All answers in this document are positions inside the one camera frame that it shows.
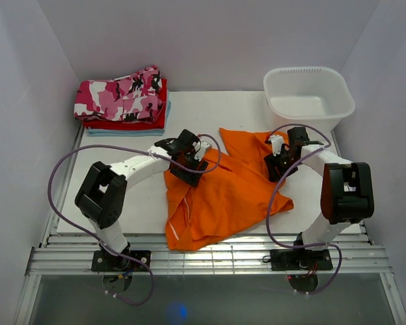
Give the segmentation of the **orange trousers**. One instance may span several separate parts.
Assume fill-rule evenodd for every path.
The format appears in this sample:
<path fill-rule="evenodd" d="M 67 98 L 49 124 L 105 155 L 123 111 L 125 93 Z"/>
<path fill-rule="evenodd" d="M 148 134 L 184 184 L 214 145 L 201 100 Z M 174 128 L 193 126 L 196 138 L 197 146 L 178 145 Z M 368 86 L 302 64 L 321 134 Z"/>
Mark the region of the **orange trousers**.
<path fill-rule="evenodd" d="M 168 214 L 167 246 L 196 251 L 243 232 L 263 221 L 275 184 L 269 181 L 264 157 L 272 153 L 267 132 L 220 129 L 226 153 L 210 150 L 205 159 L 214 170 L 193 188 L 164 173 Z M 276 194 L 271 214 L 294 208 L 291 198 Z"/>

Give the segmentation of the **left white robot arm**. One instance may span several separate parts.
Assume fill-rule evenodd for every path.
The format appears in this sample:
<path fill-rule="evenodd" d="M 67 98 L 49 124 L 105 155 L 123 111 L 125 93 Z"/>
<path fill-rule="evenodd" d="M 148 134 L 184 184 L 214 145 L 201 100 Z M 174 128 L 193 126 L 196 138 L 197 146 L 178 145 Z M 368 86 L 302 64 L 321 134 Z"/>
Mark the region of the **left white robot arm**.
<path fill-rule="evenodd" d="M 169 171 L 186 184 L 196 187 L 208 168 L 204 155 L 212 148 L 187 129 L 179 137 L 162 139 L 148 151 L 120 162 L 91 165 L 74 203 L 89 220 L 107 252 L 106 261 L 115 270 L 125 269 L 130 262 L 125 239 L 118 221 L 127 191 L 153 174 Z"/>

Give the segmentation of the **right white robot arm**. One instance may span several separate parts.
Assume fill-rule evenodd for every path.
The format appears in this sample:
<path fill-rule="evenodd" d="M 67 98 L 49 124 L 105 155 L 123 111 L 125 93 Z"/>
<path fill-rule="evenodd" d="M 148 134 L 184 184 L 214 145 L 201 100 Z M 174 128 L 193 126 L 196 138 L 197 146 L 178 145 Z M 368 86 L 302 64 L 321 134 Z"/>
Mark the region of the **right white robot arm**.
<path fill-rule="evenodd" d="M 267 234 L 278 246 L 292 251 L 292 260 L 300 269 L 317 260 L 315 251 L 336 247 L 332 241 L 352 224 L 370 218 L 374 213 L 371 169 L 366 162 L 352 162 L 331 152 L 332 141 L 320 130 L 305 124 L 288 123 L 270 132 L 265 143 L 271 145 L 276 158 L 279 179 L 269 199 L 265 217 Z M 284 244 L 275 239 L 270 214 L 280 186 L 285 184 L 299 165 L 312 168 L 322 177 L 320 213 L 300 233 L 299 243 Z"/>

